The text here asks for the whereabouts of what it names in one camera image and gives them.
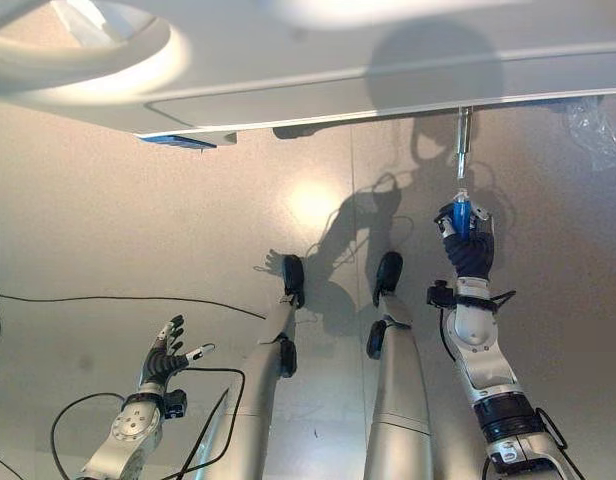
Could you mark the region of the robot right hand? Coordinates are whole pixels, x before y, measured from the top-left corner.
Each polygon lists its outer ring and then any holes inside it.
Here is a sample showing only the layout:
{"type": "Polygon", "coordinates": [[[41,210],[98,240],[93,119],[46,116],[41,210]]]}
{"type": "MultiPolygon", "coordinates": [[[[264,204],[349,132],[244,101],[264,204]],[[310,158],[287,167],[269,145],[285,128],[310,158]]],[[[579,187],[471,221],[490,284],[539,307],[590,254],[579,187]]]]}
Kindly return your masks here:
{"type": "Polygon", "coordinates": [[[488,280],[495,254],[493,217],[482,207],[473,207],[469,234],[463,238],[453,224],[453,210],[453,204],[448,203],[434,219],[447,257],[458,278],[488,280]]]}

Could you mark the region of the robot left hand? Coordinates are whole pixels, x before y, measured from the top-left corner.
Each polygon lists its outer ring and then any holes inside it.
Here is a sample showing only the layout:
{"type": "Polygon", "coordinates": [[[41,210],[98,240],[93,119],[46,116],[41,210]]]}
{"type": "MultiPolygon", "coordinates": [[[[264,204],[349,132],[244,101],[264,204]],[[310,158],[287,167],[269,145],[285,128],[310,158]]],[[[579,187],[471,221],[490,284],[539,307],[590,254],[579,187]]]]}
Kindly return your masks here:
{"type": "Polygon", "coordinates": [[[213,352],[214,343],[206,343],[186,353],[179,354],[183,346],[184,317],[177,315],[169,320],[157,334],[143,361],[139,386],[152,383],[165,388],[169,380],[192,363],[213,352]]]}

